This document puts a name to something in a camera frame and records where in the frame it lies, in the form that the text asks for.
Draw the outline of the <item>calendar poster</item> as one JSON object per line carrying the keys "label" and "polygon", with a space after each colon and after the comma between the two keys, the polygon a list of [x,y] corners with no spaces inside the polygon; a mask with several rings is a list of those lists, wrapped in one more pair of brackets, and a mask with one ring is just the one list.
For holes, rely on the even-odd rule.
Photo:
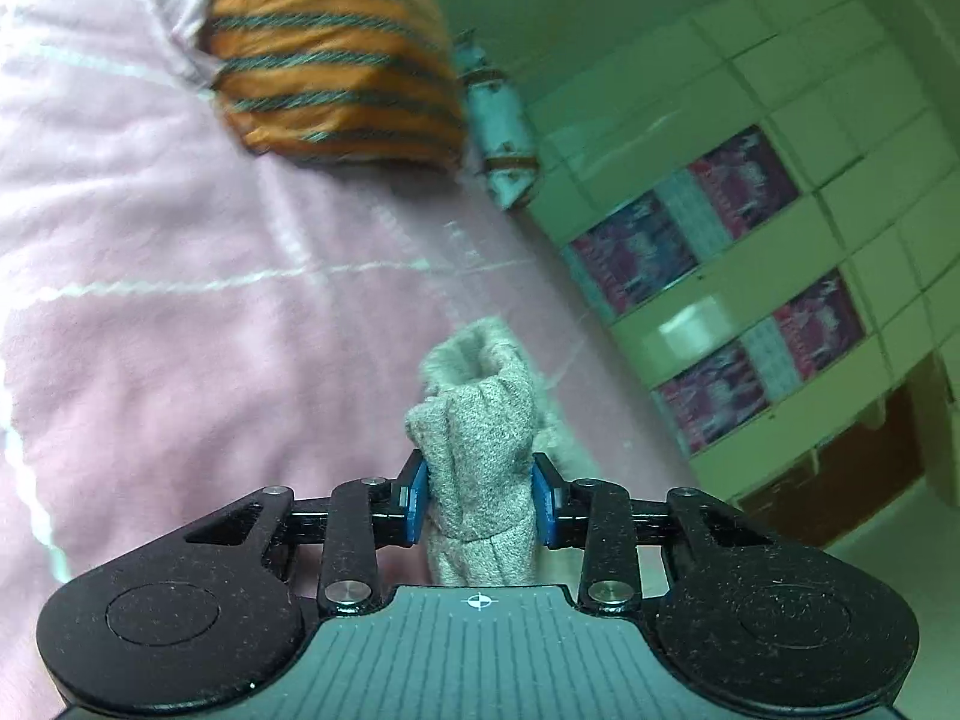
{"label": "calendar poster", "polygon": [[759,125],[688,165],[722,227],[740,239],[800,197],[800,188]]}
{"label": "calendar poster", "polygon": [[866,336],[838,268],[780,305],[773,319],[802,380],[825,371]]}
{"label": "calendar poster", "polygon": [[669,211],[646,192],[579,234],[563,259],[607,323],[649,301],[698,265]]}
{"label": "calendar poster", "polygon": [[740,341],[731,341],[654,388],[654,398],[686,455],[731,434],[770,406]]}

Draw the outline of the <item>upper left calendar poster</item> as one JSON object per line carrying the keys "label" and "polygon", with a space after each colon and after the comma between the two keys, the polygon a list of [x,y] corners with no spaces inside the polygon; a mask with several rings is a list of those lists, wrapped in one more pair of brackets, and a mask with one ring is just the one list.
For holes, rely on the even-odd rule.
{"label": "upper left calendar poster", "polygon": [[740,239],[800,197],[800,188],[759,125],[688,165],[722,227]]}

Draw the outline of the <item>pink pillow under orange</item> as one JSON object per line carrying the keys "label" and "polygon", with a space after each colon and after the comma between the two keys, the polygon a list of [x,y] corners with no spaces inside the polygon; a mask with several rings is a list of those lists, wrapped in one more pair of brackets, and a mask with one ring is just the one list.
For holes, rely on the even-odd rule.
{"label": "pink pillow under orange", "polygon": [[197,88],[210,88],[220,62],[200,45],[210,0],[139,0],[151,18],[166,62]]}

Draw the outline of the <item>dark brown wooden door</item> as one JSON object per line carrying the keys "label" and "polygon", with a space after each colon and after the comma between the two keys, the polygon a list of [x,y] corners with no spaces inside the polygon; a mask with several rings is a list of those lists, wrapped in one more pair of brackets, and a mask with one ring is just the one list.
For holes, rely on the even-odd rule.
{"label": "dark brown wooden door", "polygon": [[823,548],[918,481],[958,504],[958,392],[931,356],[853,426],[737,505],[766,527]]}

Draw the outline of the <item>grey knit pants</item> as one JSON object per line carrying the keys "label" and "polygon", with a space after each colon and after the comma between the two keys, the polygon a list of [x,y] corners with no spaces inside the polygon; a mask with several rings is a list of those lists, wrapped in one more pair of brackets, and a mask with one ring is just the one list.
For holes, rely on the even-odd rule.
{"label": "grey knit pants", "polygon": [[583,558],[537,539],[532,468],[542,452],[563,478],[599,474],[521,342],[498,317],[460,328],[420,364],[425,398],[405,429],[428,466],[423,543],[443,587],[565,585]]}

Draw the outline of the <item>orange striped pillow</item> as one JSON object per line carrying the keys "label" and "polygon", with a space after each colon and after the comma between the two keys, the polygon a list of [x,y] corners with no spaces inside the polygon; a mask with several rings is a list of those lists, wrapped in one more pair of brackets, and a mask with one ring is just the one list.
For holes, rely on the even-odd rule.
{"label": "orange striped pillow", "polygon": [[215,101],[241,142],[297,161],[455,171],[467,122],[436,0],[210,0]]}

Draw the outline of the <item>white patterned far pillow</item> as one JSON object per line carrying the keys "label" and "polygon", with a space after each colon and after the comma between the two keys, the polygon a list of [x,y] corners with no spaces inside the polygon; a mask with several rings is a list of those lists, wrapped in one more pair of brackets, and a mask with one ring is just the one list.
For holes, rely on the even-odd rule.
{"label": "white patterned far pillow", "polygon": [[473,29],[455,39],[454,62],[488,193],[501,211],[519,210],[532,200],[542,174],[523,99],[480,46]]}

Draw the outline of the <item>upper right calendar poster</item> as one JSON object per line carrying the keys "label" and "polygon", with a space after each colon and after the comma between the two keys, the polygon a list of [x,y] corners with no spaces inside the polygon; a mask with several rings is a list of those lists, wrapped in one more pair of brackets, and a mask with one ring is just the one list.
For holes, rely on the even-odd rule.
{"label": "upper right calendar poster", "polygon": [[838,268],[780,305],[773,319],[802,380],[825,371],[866,336]]}

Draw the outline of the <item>lower right calendar poster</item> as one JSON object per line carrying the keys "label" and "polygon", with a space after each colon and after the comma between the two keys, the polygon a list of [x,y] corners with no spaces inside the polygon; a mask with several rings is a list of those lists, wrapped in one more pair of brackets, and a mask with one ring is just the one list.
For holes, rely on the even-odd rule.
{"label": "lower right calendar poster", "polygon": [[770,406],[740,341],[731,341],[654,388],[654,398],[686,455],[731,434]]}

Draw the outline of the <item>lower left calendar poster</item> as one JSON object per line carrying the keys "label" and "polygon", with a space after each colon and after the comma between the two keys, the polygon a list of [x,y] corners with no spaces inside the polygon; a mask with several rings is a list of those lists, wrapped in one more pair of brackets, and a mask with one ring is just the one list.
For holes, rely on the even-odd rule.
{"label": "lower left calendar poster", "polygon": [[698,265],[669,211],[646,192],[579,234],[563,259],[607,323],[649,301]]}

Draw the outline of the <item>pink checked bed sheet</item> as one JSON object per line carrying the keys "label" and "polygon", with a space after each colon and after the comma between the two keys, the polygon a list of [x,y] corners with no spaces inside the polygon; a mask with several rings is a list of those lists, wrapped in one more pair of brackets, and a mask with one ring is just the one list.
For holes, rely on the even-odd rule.
{"label": "pink checked bed sheet", "polygon": [[69,578],[268,484],[409,455],[420,362],[505,319],[590,469],[690,466],[547,239],[473,172],[242,148],[143,0],[2,0],[2,712]]}

